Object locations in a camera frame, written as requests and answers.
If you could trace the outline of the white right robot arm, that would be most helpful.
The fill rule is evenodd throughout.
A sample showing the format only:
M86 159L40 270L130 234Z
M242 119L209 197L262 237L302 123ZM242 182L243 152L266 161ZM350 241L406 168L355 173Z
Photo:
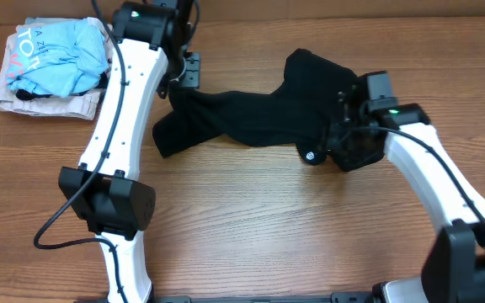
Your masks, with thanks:
M382 157L402 173L436 232L419 276L376 284L368 302L485 302L485 199L466 180L418 104L400 104L386 72L338 92L322 148L344 171Z

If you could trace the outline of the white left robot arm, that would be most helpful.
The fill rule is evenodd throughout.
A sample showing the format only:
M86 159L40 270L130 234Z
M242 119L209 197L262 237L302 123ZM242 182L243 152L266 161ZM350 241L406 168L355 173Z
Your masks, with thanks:
M61 169L58 185L100 245L109 279L107 302L152 302L144 231L156 193L140 183L141 146L153 99L170 85L195 83L188 53L196 25L194 1L124 3L113 16L109 80L92 138L75 168Z

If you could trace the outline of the black t-shirt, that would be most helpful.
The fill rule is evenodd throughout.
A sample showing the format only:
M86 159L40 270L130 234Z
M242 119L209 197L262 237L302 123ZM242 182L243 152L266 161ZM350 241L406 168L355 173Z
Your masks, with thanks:
M293 144L304 162L319 165L328 156L326 130L343 117L339 97L356 80L347 67L297 49L285 61L284 81L269 94L171 88L173 109L152 136L162 157L227 135L252 147Z

